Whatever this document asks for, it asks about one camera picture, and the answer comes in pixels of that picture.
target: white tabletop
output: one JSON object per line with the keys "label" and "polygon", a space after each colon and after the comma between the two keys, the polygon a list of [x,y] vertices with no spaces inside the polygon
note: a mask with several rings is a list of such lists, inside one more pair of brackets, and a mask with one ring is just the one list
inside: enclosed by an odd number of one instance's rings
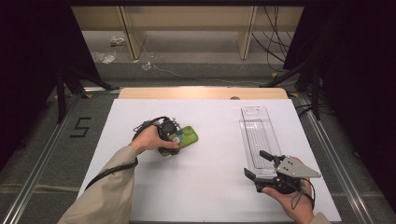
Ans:
{"label": "white tabletop", "polygon": [[[111,156],[130,143],[133,128],[161,116],[190,125],[199,141],[173,157],[157,151],[138,156],[133,221],[274,222],[290,221],[281,206],[257,193],[244,176],[248,168],[239,126],[242,106],[266,106],[280,150],[320,172],[290,100],[115,100],[80,194]],[[322,178],[315,213],[341,221]]]}

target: clear plastic box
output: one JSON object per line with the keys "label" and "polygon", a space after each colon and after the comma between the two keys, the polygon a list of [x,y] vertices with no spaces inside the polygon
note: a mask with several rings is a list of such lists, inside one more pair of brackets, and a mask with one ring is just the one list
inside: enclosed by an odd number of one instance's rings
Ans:
{"label": "clear plastic box", "polygon": [[266,107],[242,107],[239,123],[249,171],[257,177],[276,176],[274,163],[260,156],[260,150],[282,155]]}

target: sleeve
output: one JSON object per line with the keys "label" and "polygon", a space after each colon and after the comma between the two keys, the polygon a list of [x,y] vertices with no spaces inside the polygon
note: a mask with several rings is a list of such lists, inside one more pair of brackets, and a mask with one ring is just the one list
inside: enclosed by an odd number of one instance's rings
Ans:
{"label": "sleeve", "polygon": [[[137,152],[123,147],[108,161],[100,173],[129,164]],[[118,171],[95,182],[67,209],[58,224],[65,223],[128,223],[132,211],[134,168]]]}
{"label": "sleeve", "polygon": [[330,221],[323,215],[323,213],[319,212],[314,216],[314,219],[312,219],[309,224],[330,224]]}

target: gray carpet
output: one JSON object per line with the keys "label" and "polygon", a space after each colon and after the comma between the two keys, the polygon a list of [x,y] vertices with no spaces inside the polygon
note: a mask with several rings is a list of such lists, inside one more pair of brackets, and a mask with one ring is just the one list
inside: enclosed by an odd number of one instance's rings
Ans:
{"label": "gray carpet", "polygon": [[[202,63],[162,63],[156,64],[163,72],[155,69],[144,71],[142,63],[97,64],[103,81],[113,86],[147,87],[147,86],[258,86],[254,81],[265,83],[272,80],[271,69],[263,64],[202,64]],[[177,75],[188,74],[189,77]],[[285,81],[292,83],[296,77]],[[83,80],[84,86],[95,86]],[[283,86],[293,91],[292,85]],[[76,199],[79,186],[90,165],[92,154],[105,125],[106,117],[117,94],[95,94],[92,98],[81,98],[71,114],[63,136],[55,148],[51,159],[41,176],[38,186],[29,201],[20,223],[55,223],[68,206]],[[300,105],[299,98],[291,98]],[[337,117],[328,107],[320,109],[321,122],[332,140],[334,148],[341,156],[359,193],[366,202],[375,223],[396,223],[396,216],[389,208],[385,198],[373,182],[359,158],[352,155],[353,147],[348,141]],[[89,127],[84,138],[72,138],[71,135],[82,134],[75,130],[79,118],[84,119],[80,125]],[[48,108],[43,108],[42,115],[26,136],[27,146],[17,150],[5,169],[0,173],[0,218],[3,219],[8,207],[19,192],[30,171],[35,165],[47,140],[54,130],[57,120],[57,104],[53,95],[49,98]],[[340,212],[343,223],[358,223],[349,201],[323,152],[307,115],[302,115],[301,122],[311,144],[330,193]]]}

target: smartphone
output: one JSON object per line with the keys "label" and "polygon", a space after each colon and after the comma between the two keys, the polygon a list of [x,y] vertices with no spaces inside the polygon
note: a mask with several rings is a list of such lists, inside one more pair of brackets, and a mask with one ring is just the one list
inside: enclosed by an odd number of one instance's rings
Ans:
{"label": "smartphone", "polygon": [[186,126],[176,133],[169,136],[169,140],[172,140],[178,144],[178,149],[165,149],[160,148],[161,155],[167,157],[169,155],[176,155],[180,149],[187,147],[192,143],[198,141],[198,134],[191,126]]}

